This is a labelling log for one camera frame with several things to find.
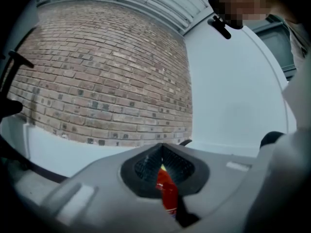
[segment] brick wall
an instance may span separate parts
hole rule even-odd
[[[191,135],[191,84],[183,38],[109,3],[39,9],[18,52],[9,96],[22,115],[53,134],[90,144],[178,143]]]

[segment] person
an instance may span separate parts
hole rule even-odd
[[[290,30],[290,42],[296,69],[301,69],[310,47],[308,33],[302,23],[280,0],[219,0],[225,17],[231,20],[259,20],[269,14],[284,19]]]

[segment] white wall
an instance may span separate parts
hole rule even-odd
[[[69,141],[15,116],[4,118],[0,129],[3,138],[32,163],[66,177],[98,159],[132,149]]]
[[[192,81],[190,146],[256,156],[269,131],[295,130],[281,95],[285,76],[265,44],[247,27],[226,27],[225,39],[207,19],[185,35]]]

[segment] red object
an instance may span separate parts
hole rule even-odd
[[[160,168],[156,188],[162,192],[162,202],[169,214],[176,217],[178,203],[178,189],[167,171]]]

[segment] red bottle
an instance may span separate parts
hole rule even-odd
[[[176,217],[178,189],[163,165],[157,176],[156,188],[162,192],[162,202],[166,211]]]

